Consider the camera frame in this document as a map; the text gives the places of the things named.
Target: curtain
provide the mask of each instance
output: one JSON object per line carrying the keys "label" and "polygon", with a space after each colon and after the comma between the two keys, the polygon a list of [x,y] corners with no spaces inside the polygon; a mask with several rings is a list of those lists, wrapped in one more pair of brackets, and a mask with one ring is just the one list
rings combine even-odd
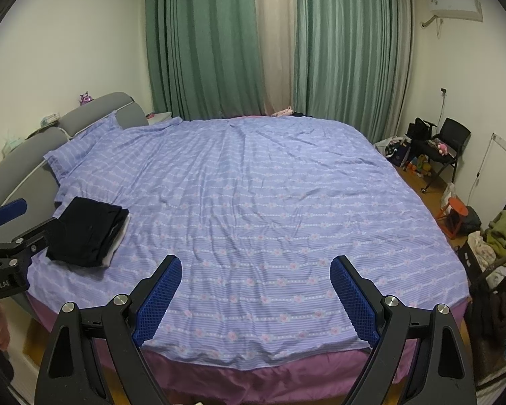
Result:
{"label": "curtain", "polygon": [[296,0],[255,0],[255,3],[265,110],[273,114],[292,104]]}
{"label": "curtain", "polygon": [[185,120],[264,110],[255,0],[146,0],[157,110]]}
{"label": "curtain", "polygon": [[394,101],[400,36],[408,0],[297,0],[294,109],[350,124],[370,141],[382,139]]}
{"label": "curtain", "polygon": [[398,41],[395,59],[395,77],[392,90],[392,105],[384,138],[397,134],[401,113],[405,106],[407,89],[411,77],[411,64],[414,50],[414,0],[397,0]]}

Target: clothes pile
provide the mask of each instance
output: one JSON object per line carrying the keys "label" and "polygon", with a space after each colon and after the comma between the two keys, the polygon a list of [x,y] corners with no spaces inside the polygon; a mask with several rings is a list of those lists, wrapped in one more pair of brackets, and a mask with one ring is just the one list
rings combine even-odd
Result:
{"label": "clothes pile", "polygon": [[120,206],[76,196],[58,220],[65,236],[49,241],[47,257],[82,267],[108,267],[120,246],[130,211]]}
{"label": "clothes pile", "polygon": [[484,379],[506,359],[506,293],[479,291],[465,311],[474,378]]}
{"label": "clothes pile", "polygon": [[489,223],[489,228],[486,230],[486,242],[498,258],[506,256],[506,210],[500,212]]}
{"label": "clothes pile", "polygon": [[[467,242],[482,272],[497,259],[494,249],[483,240],[481,232],[470,233]],[[506,277],[506,267],[499,266],[487,276],[487,285],[489,285],[491,289],[494,289],[500,284],[504,277]]]}

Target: white wall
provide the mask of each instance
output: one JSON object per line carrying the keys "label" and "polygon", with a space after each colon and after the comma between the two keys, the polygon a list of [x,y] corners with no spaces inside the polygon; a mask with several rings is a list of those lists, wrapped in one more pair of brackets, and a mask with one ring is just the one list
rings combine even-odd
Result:
{"label": "white wall", "polygon": [[[432,14],[425,0],[417,1],[417,24]],[[471,130],[458,168],[456,191],[467,201],[491,133],[506,140],[506,12],[497,0],[480,0],[483,23],[445,19],[441,37],[436,26],[417,25],[413,80],[401,120],[404,133],[415,117],[436,122],[446,88],[444,117]],[[446,169],[449,180],[452,169]],[[471,199],[484,225],[506,201],[506,152],[493,144]]]}
{"label": "white wall", "polygon": [[130,94],[152,111],[143,0],[17,0],[0,24],[0,150],[78,96]]}

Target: blue gripper pad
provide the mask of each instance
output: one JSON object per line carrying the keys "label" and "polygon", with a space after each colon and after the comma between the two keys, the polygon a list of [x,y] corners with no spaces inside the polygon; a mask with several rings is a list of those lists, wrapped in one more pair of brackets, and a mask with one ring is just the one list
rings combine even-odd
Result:
{"label": "blue gripper pad", "polygon": [[182,264],[174,257],[137,312],[133,341],[138,347],[154,337],[181,281]]}
{"label": "blue gripper pad", "polygon": [[28,208],[26,201],[22,198],[11,201],[9,204],[0,207],[0,226],[12,221],[16,217],[24,215]]}
{"label": "blue gripper pad", "polygon": [[[348,267],[352,267],[347,258],[344,257],[344,260]],[[359,274],[353,267],[352,271],[362,282],[366,281],[359,277]],[[333,259],[330,265],[330,281],[358,337],[363,341],[367,341],[374,348],[381,338],[378,331],[377,313],[371,307],[371,304],[360,290],[355,279],[339,258]]]}

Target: metal screw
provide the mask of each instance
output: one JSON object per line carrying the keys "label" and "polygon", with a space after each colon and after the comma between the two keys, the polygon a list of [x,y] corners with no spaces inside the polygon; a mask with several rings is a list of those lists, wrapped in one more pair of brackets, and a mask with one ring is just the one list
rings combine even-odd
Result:
{"label": "metal screw", "polygon": [[62,306],[62,312],[65,313],[71,312],[73,309],[75,309],[75,304],[70,301]]}
{"label": "metal screw", "polygon": [[393,295],[389,295],[384,298],[384,302],[391,307],[397,306],[399,304],[399,300],[395,298]]}
{"label": "metal screw", "polygon": [[127,303],[127,295],[125,295],[125,294],[117,295],[116,297],[114,297],[113,303],[118,306],[120,306],[122,304],[126,304]]}
{"label": "metal screw", "polygon": [[446,306],[445,304],[439,304],[437,306],[437,310],[441,313],[441,314],[448,314],[450,312],[450,308],[448,306]]}

